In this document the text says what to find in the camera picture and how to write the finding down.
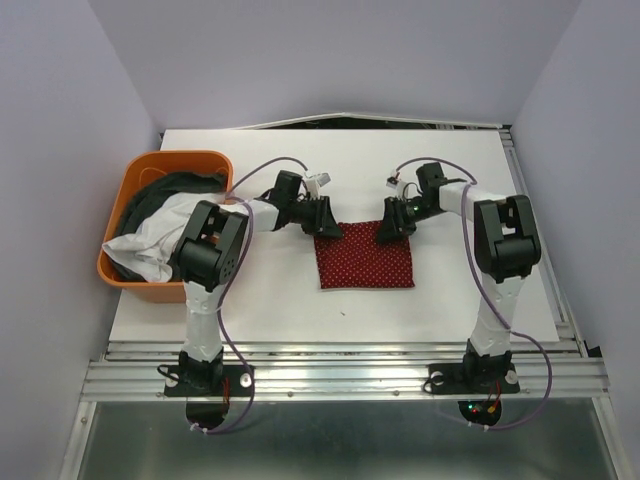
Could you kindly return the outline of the red polka dot skirt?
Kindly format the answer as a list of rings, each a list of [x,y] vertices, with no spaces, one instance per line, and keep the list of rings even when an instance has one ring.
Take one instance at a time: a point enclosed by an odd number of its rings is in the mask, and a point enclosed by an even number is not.
[[[415,287],[409,239],[379,244],[380,225],[380,221],[339,223],[342,238],[314,238],[323,290]]]

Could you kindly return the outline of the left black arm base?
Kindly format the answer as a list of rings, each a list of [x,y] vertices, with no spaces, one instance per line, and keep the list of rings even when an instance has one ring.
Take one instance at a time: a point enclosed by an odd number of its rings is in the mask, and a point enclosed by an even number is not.
[[[213,374],[191,374],[179,365],[161,364],[157,373],[165,381],[163,394],[169,398],[248,398],[253,392],[251,376],[242,365],[223,365]]]

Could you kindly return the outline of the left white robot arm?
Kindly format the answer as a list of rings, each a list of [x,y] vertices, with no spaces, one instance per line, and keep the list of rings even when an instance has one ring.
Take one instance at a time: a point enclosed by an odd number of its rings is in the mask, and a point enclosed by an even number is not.
[[[320,189],[327,173],[311,176],[282,170],[274,186],[247,202],[200,201],[178,240],[172,261],[183,281],[187,306],[186,339],[179,354],[181,377],[199,393],[215,392],[222,382],[219,314],[224,288],[239,269],[242,254],[258,232],[297,224],[304,233],[339,239],[343,232]]]

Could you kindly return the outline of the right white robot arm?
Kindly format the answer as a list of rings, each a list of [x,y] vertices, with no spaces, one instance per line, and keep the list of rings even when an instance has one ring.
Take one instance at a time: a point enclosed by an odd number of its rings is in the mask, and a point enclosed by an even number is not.
[[[466,169],[443,159],[420,157],[417,195],[395,169],[386,179],[394,194],[384,200],[376,242],[404,240],[416,224],[444,213],[461,219],[467,263],[480,293],[474,329],[460,366],[463,384],[482,390],[511,363],[515,307],[526,278],[542,256],[542,246],[530,199],[497,195],[478,187]]]

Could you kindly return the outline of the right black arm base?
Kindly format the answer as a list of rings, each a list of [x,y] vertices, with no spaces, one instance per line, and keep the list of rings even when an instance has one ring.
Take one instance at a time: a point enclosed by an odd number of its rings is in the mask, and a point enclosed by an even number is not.
[[[433,395],[520,392],[518,376],[509,355],[477,357],[468,353],[458,363],[432,363],[427,369],[428,376],[422,390]]]

